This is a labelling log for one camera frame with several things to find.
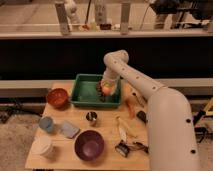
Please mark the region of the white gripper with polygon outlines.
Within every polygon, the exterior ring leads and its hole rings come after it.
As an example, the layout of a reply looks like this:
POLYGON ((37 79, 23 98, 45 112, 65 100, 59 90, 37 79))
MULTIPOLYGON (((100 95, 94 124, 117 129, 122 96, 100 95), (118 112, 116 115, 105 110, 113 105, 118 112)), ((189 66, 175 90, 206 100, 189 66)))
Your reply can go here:
POLYGON ((115 91, 117 88, 119 79, 120 79, 120 76, 117 73, 106 70, 101 80, 101 87, 104 90, 110 89, 111 91, 115 91))

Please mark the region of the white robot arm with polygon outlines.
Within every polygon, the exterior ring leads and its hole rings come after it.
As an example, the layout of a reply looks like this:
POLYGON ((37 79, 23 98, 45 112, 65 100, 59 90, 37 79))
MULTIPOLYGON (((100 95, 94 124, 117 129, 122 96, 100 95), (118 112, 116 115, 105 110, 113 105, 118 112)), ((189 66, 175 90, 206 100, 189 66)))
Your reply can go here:
POLYGON ((128 65, 126 50, 107 53, 101 85, 123 77, 147 100, 147 132, 151 171, 200 171, 200 160, 187 98, 128 65))

